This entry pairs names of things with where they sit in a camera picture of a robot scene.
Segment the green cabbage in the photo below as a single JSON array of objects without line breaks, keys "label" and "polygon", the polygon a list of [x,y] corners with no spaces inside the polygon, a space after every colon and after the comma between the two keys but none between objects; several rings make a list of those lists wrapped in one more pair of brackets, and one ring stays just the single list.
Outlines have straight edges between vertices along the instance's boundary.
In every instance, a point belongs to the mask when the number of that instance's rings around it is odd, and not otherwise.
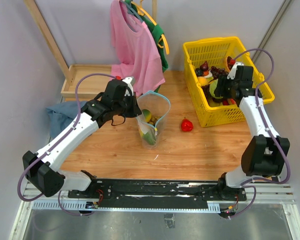
[{"label": "green cabbage", "polygon": [[218,85],[218,79],[213,80],[209,84],[209,93],[210,93],[211,97],[215,98],[215,99],[216,99],[215,90],[217,88],[217,85]]}]

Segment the green yellow mango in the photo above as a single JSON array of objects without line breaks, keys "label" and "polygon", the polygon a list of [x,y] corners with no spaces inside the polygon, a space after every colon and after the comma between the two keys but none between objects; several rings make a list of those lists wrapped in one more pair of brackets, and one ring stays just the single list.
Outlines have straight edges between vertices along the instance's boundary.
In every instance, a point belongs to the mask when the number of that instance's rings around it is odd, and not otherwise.
[{"label": "green yellow mango", "polygon": [[151,122],[152,114],[148,109],[142,109],[142,114],[144,116],[144,119],[147,123]]}]

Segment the green longan bunch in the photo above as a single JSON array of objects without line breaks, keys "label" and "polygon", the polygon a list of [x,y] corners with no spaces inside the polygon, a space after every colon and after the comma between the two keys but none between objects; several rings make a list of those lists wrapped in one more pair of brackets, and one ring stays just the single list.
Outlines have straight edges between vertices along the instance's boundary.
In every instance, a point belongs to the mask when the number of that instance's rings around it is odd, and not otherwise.
[{"label": "green longan bunch", "polygon": [[158,122],[158,120],[160,120],[160,119],[161,119],[160,116],[154,116],[154,115],[152,115],[151,118],[150,118],[150,120],[148,121],[148,123],[150,125],[152,125],[152,126],[155,126],[156,123]]}]

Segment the clear zip top bag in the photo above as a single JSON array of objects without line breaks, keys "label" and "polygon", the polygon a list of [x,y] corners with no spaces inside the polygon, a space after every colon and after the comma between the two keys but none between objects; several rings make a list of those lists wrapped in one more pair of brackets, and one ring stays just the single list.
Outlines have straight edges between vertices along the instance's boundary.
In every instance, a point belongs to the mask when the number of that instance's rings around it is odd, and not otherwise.
[{"label": "clear zip top bag", "polygon": [[154,91],[141,95],[137,103],[141,109],[136,121],[142,145],[147,149],[155,149],[167,125],[171,103],[167,97]]}]

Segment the red bell pepper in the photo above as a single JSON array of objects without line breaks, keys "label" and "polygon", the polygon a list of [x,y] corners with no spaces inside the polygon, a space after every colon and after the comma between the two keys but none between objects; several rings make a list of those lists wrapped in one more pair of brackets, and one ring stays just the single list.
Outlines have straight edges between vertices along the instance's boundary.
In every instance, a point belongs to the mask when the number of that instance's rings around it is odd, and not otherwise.
[{"label": "red bell pepper", "polygon": [[181,124],[180,124],[180,129],[183,131],[183,132],[191,132],[194,128],[194,125],[193,123],[188,120],[187,118],[184,118],[182,121],[181,121]]}]

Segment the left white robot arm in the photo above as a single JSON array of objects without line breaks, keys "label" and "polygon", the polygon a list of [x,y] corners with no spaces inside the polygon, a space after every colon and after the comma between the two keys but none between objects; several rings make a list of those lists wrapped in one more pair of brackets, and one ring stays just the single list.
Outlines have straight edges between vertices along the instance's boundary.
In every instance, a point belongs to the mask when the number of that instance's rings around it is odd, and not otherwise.
[{"label": "left white robot arm", "polygon": [[53,141],[36,153],[28,151],[23,155],[25,177],[43,196],[49,198],[59,191],[76,190],[91,198],[97,193],[91,174],[83,170],[62,171],[60,168],[70,153],[114,116],[127,119],[141,115],[134,83],[131,76],[112,79],[104,92],[79,107],[75,119]]}]

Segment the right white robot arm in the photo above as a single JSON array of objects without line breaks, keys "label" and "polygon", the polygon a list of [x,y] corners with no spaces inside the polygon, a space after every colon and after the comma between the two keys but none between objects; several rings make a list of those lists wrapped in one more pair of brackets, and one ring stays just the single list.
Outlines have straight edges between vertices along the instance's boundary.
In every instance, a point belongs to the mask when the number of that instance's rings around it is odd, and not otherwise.
[{"label": "right white robot arm", "polygon": [[253,87],[254,69],[236,62],[227,76],[221,76],[214,91],[218,97],[235,100],[244,114],[252,139],[241,156],[241,164],[225,172],[217,182],[216,193],[222,200],[230,199],[235,189],[255,180],[270,182],[286,167],[290,142],[272,126],[266,113],[263,97]]}]

